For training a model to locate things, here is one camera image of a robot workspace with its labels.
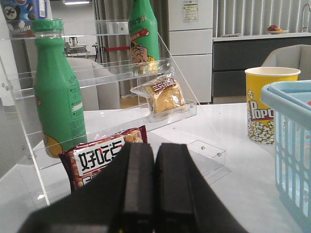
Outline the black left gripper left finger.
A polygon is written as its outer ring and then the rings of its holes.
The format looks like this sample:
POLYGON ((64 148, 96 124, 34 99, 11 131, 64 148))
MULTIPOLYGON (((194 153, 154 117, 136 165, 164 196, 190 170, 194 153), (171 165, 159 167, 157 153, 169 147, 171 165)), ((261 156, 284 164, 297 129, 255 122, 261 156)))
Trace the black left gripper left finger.
POLYGON ((153 151, 147 143, 125 143, 92 181, 52 205, 33 212, 20 233, 151 233, 153 151))

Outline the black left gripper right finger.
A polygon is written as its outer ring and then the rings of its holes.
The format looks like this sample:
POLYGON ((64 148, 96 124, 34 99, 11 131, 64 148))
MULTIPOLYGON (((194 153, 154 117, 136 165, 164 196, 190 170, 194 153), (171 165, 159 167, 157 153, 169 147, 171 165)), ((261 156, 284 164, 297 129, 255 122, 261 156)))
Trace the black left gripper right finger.
POLYGON ((157 233, 245 233, 206 182, 185 144, 163 143, 155 161, 157 233))

